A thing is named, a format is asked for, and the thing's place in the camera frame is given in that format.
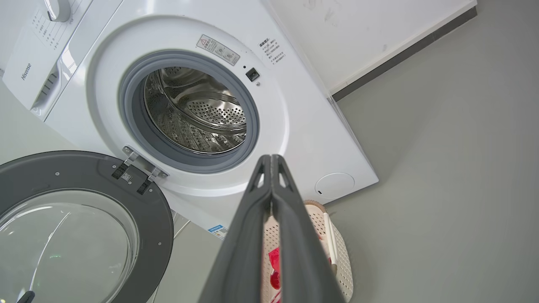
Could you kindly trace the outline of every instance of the door hinge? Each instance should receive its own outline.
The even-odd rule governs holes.
[[[131,184],[131,182],[129,181],[131,176],[126,172],[129,166],[133,165],[134,167],[143,171],[149,176],[144,181],[144,183],[142,183],[142,185],[140,185],[140,187],[137,189],[137,192],[139,194],[143,195],[148,189],[148,186],[150,186],[150,184],[155,181],[156,178],[168,177],[167,173],[165,173],[157,165],[145,159],[132,147],[124,146],[122,148],[122,151],[127,155],[127,159],[118,168],[116,168],[116,170],[112,173],[112,177],[117,180],[120,178],[125,179],[129,182],[129,184]]]

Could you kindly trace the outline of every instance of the open door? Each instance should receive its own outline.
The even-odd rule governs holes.
[[[174,226],[152,174],[52,151],[1,165],[0,190],[0,302],[146,302],[161,281]]]

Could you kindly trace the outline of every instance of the white washing machine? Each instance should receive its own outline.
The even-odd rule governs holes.
[[[145,302],[170,209],[224,237],[264,154],[284,156],[304,199],[378,181],[262,3],[42,4],[3,81],[80,151],[0,166],[3,301]]]
[[[125,160],[117,177],[144,195],[155,182],[197,225],[228,226],[264,154],[284,156],[304,199],[378,181],[264,3],[45,3],[20,34],[7,87],[81,150]],[[146,182],[129,180],[131,164]]]

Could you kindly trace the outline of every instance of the baseboard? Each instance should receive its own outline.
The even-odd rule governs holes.
[[[356,74],[348,78],[344,83],[337,85],[330,90],[336,101],[344,98],[349,93],[365,85],[372,79],[385,73],[392,67],[401,63],[413,54],[424,49],[434,41],[440,39],[459,26],[465,24],[470,19],[477,16],[475,6],[477,1],[473,0],[464,5],[461,9],[447,16],[443,20],[429,26],[420,34],[411,37],[390,52],[373,60],[366,68],[361,69]]]

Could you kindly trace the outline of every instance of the grey floor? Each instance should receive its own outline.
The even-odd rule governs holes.
[[[478,12],[338,103],[381,180],[329,206],[352,302],[539,302],[539,2]]]

